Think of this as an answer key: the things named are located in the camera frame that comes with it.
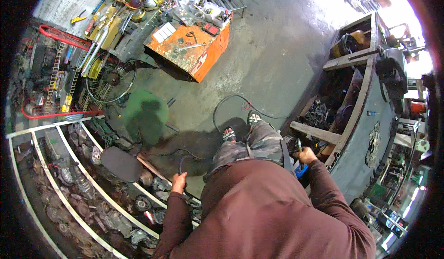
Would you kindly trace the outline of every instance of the bicycle wheel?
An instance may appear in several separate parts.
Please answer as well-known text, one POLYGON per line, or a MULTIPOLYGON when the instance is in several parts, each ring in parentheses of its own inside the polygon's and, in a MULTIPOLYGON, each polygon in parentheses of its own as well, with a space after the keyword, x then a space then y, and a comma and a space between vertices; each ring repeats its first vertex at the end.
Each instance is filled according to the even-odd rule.
MULTIPOLYGON (((97 58, 94 64, 99 64, 103 59, 97 58)), ((86 89, 91 98, 97 102, 111 103, 124 96, 131 88, 136 79, 136 62, 131 61, 123 64, 121 62, 110 62, 107 60, 105 66, 99 70, 95 80, 86 79, 86 89)))

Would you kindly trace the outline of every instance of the yellow handle tool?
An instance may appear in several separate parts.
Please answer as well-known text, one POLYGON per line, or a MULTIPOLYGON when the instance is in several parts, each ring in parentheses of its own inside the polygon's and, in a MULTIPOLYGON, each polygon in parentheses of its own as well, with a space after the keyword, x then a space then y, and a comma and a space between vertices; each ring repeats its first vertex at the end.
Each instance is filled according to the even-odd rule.
POLYGON ((74 25, 74 23, 76 23, 77 21, 84 20, 86 16, 80 17, 84 12, 86 12, 86 10, 84 10, 78 17, 71 19, 71 25, 74 25))

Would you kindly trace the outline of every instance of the foot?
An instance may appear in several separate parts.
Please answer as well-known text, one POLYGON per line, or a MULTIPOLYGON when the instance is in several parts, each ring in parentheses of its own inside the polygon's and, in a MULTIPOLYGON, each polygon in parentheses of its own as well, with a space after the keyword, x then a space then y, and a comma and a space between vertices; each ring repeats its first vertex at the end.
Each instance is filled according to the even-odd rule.
POLYGON ((247 118, 247 124, 250 127, 250 130, 251 130, 251 127, 252 127, 253 124, 255 124, 255 123, 257 123, 258 121, 261 121, 261 120, 262 120, 261 119, 261 115, 258 112, 256 112, 256 111, 249 112, 248 113, 248 118, 247 118))
POLYGON ((222 133, 223 141, 236 142, 236 133, 231 126, 227 126, 222 133))

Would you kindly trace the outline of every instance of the sandal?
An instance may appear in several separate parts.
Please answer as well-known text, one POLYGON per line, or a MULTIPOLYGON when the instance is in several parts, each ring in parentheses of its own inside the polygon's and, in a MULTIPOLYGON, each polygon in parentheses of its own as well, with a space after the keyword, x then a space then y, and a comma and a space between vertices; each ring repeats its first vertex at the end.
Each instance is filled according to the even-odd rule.
POLYGON ((247 117, 248 127, 251 127, 252 124, 257 123, 260 120, 262 120, 261 119, 261 115, 257 111, 250 111, 250 112, 248 112, 248 117, 247 117))
POLYGON ((225 129, 223 130, 225 132, 225 130, 228 130, 231 128, 231 131, 229 131, 227 134, 223 134, 222 133, 222 140, 225 141, 232 141, 232 140, 236 140, 236 133, 234 132, 234 129, 231 126, 227 126, 225 127, 225 129))

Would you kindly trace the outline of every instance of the hand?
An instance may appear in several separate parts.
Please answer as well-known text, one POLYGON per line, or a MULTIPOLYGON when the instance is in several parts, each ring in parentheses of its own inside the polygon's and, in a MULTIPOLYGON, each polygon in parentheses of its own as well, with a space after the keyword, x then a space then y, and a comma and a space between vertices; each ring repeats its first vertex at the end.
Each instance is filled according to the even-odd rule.
POLYGON ((314 160, 318 159, 318 157, 316 157, 316 155, 314 155, 313 150, 311 150, 310 147, 306 147, 306 146, 304 146, 302 148, 301 152, 295 151, 293 153, 293 156, 295 158, 299 158, 299 162, 301 164, 306 164, 306 165, 308 165, 311 162, 313 162, 314 160))
POLYGON ((182 173, 181 175, 179 175, 178 173, 176 173, 173 176, 173 188, 171 189, 172 192, 178 192, 181 195, 183 194, 183 188, 185 187, 186 184, 186 175, 188 173, 182 173))

